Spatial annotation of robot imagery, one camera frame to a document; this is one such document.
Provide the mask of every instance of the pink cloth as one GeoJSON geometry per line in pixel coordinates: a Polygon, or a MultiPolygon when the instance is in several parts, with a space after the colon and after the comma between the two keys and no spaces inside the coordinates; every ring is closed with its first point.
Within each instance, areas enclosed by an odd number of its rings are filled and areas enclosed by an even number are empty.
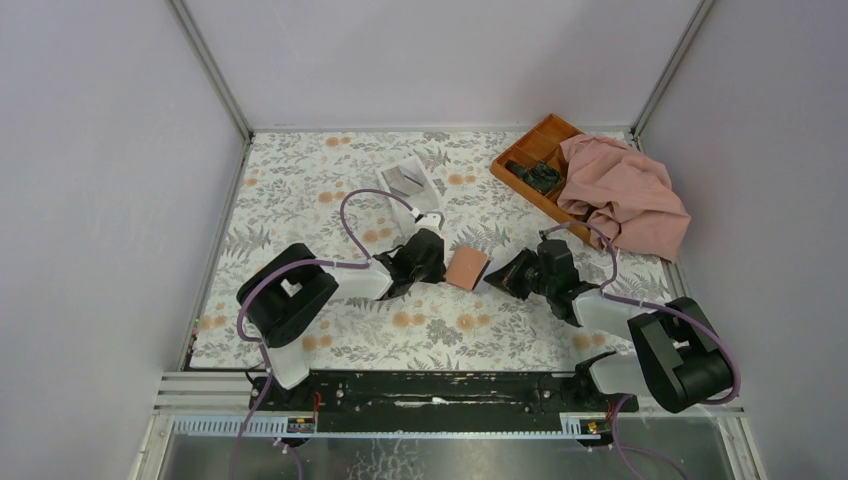
{"type": "MultiPolygon", "coordinates": [[[[661,163],[611,138],[576,135],[560,144],[568,162],[563,210],[598,227],[624,250],[677,260],[689,214],[661,163]]],[[[592,233],[591,242],[603,247],[592,233]]]]}

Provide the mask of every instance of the white wall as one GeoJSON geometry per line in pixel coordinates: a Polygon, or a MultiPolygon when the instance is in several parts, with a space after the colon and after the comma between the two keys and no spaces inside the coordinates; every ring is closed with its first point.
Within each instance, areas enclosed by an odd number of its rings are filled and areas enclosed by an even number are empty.
{"type": "Polygon", "coordinates": [[[682,262],[772,479],[848,477],[846,18],[718,2],[644,135],[692,214],[682,262]]]}
{"type": "Polygon", "coordinates": [[[629,125],[698,0],[191,0],[256,128],[629,125]]]}
{"type": "Polygon", "coordinates": [[[0,9],[0,477],[126,478],[240,140],[164,0],[0,9]]]}

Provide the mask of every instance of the white box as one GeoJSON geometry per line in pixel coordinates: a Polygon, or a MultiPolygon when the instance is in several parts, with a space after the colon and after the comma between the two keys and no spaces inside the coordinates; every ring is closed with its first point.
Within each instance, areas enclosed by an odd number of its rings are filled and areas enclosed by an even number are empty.
{"type": "MultiPolygon", "coordinates": [[[[427,173],[427,169],[424,168],[424,165],[421,164],[418,157],[408,157],[404,160],[388,164],[380,170],[377,170],[377,180],[380,182],[380,188],[387,192],[395,194],[399,193],[389,188],[389,185],[383,176],[383,172],[395,167],[401,167],[406,175],[413,177],[413,179],[423,187],[423,190],[419,193],[410,196],[398,195],[399,197],[403,198],[410,205],[420,210],[421,213],[429,210],[438,210],[440,212],[443,210],[444,204],[442,203],[442,196],[439,194],[439,190],[436,188],[436,185],[433,184],[433,179],[430,178],[430,175],[427,173]]],[[[390,200],[390,203],[392,204],[392,212],[394,212],[395,220],[400,226],[400,231],[406,235],[412,235],[415,233],[415,219],[413,219],[406,211],[406,208],[394,200],[390,200]]]]}

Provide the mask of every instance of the brown wooden organizer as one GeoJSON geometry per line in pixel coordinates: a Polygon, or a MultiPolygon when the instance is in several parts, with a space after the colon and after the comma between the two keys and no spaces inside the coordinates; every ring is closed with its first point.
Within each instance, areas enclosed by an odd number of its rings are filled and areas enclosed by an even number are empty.
{"type": "MultiPolygon", "coordinates": [[[[522,197],[530,200],[533,205],[536,205],[557,222],[577,221],[576,218],[566,213],[565,210],[559,208],[556,201],[563,187],[565,187],[565,176],[568,173],[568,162],[565,161],[565,156],[562,154],[559,144],[563,140],[581,133],[583,132],[574,128],[565,120],[554,114],[550,114],[541,123],[527,132],[526,135],[521,137],[520,140],[515,142],[515,145],[509,147],[501,156],[495,159],[492,163],[492,174],[509,185],[510,188],[518,192],[522,197]],[[506,162],[508,160],[512,160],[527,168],[532,168],[538,162],[545,162],[562,174],[562,180],[547,195],[542,195],[506,169],[506,162]]],[[[570,227],[568,230],[591,245],[589,243],[588,228],[578,226],[570,227]]]]}

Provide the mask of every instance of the flower pattern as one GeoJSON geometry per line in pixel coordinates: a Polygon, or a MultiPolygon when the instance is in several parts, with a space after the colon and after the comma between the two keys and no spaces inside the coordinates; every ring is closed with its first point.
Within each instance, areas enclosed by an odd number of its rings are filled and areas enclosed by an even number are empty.
{"type": "MultiPolygon", "coordinates": [[[[605,133],[625,141],[623,132],[605,133]]],[[[235,331],[236,291],[295,242],[319,258],[361,261],[339,222],[341,198],[378,188],[384,164],[418,157],[443,196],[448,260],[460,245],[509,260],[534,248],[538,231],[555,222],[489,172],[494,158],[519,132],[259,133],[227,227],[205,309],[192,344],[192,368],[245,368],[261,362],[255,344],[235,331]]],[[[363,194],[351,199],[348,222],[373,253],[405,240],[389,201],[363,194]]],[[[574,253],[586,281],[599,283],[607,256],[567,232],[557,233],[574,253]]],[[[621,252],[611,290],[645,300],[669,300],[657,257],[621,252]]],[[[256,334],[252,325],[245,327],[256,334]]],[[[555,370],[569,371],[605,350],[630,342],[557,320],[545,300],[527,301],[495,289],[469,293],[447,284],[418,284],[399,299],[348,299],[328,304],[300,343],[313,368],[555,370]]]]}

